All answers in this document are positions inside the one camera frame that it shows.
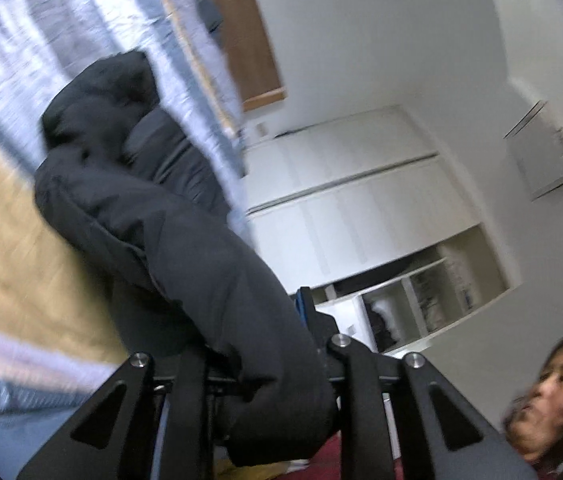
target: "bolt head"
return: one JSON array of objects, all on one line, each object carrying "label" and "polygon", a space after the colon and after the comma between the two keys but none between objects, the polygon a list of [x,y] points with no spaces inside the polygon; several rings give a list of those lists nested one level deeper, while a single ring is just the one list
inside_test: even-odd
[{"label": "bolt head", "polygon": [[417,352],[411,352],[410,354],[406,354],[406,356],[404,357],[404,361],[408,366],[416,369],[421,368],[426,364],[426,358]]},{"label": "bolt head", "polygon": [[351,337],[346,334],[335,334],[332,338],[330,338],[330,340],[339,348],[346,348],[351,342],[353,342]]},{"label": "bolt head", "polygon": [[130,357],[130,365],[135,368],[143,368],[148,365],[149,361],[150,357],[148,357],[148,354],[143,352],[137,352]]}]

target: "red fabric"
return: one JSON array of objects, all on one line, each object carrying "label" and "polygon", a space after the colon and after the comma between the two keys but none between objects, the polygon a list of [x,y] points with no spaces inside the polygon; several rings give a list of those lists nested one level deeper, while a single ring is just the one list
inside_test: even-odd
[{"label": "red fabric", "polygon": [[[335,435],[310,459],[308,468],[282,475],[279,478],[283,480],[340,480],[340,469],[341,440],[339,435]],[[404,471],[399,459],[395,461],[395,478],[404,480]]]},{"label": "red fabric", "polygon": [[557,473],[537,473],[537,480],[557,480]]}]

